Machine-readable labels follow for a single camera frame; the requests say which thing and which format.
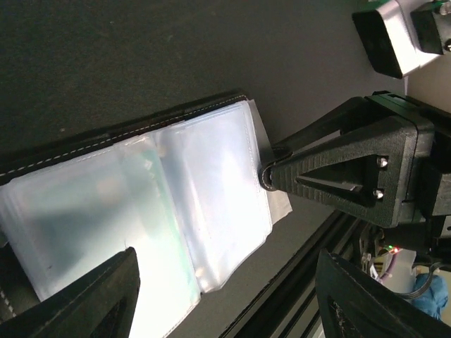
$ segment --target cable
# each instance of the cable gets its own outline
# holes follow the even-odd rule
[[[427,291],[427,289],[429,289],[429,287],[431,286],[432,283],[432,279],[434,276],[434,271],[441,268],[442,266],[445,266],[446,264],[444,263],[434,263],[430,266],[429,268],[429,275],[428,275],[428,279],[424,282],[424,284],[417,290],[410,292],[408,294],[399,294],[397,292],[395,292],[396,295],[398,295],[399,297],[406,299],[406,300],[412,300],[415,298],[420,297],[424,292]]]
[[[381,280],[385,282],[389,276],[391,276],[393,268],[395,267],[397,260],[397,254],[392,255],[392,260],[390,261],[390,264],[388,264],[388,267],[385,269],[384,273],[381,276]]]

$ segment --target dark fabric surface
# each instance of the dark fabric surface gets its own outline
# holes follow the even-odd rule
[[[0,154],[237,87],[273,142],[351,96],[403,92],[366,59],[351,20],[362,1],[4,0]],[[171,338],[219,336],[330,213],[293,204]]]

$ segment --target card holder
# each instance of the card holder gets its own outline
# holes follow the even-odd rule
[[[4,157],[0,221],[39,298],[128,246],[131,337],[165,336],[221,288],[272,229],[251,106],[228,93]]]

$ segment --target camera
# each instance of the camera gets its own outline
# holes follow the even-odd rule
[[[402,79],[451,51],[451,2],[380,0],[352,14],[378,73]]]

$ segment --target black plastic part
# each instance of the black plastic part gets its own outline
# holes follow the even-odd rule
[[[398,225],[393,229],[384,229],[383,245],[396,246],[421,254],[431,252],[431,233],[428,223]]]
[[[360,222],[353,234],[354,263],[363,272],[370,274],[371,257],[377,257],[381,251],[383,233],[380,227],[371,223]]]
[[[432,163],[425,164],[418,206],[428,216],[451,214],[451,173],[443,173]]]
[[[226,337],[309,337],[319,319],[314,276],[321,248],[351,259],[352,235],[359,220],[335,211],[293,258],[268,283],[237,320]]]
[[[434,239],[431,256],[443,263],[451,264],[451,237]]]
[[[294,155],[271,165],[264,186],[328,204],[381,227],[418,220],[414,200],[434,126],[403,96],[353,98],[277,146]],[[335,131],[342,135],[305,151]],[[384,167],[378,161],[384,158]]]
[[[416,35],[425,53],[443,55],[451,39],[451,15],[439,14],[443,1],[428,2],[410,13]]]
[[[0,337],[126,338],[139,290],[136,253],[128,248],[5,322],[0,326]]]
[[[373,69],[380,74],[402,79],[400,64],[379,12],[373,10],[354,13],[352,20]]]
[[[451,337],[451,327],[326,250],[319,255],[316,295],[327,338]]]

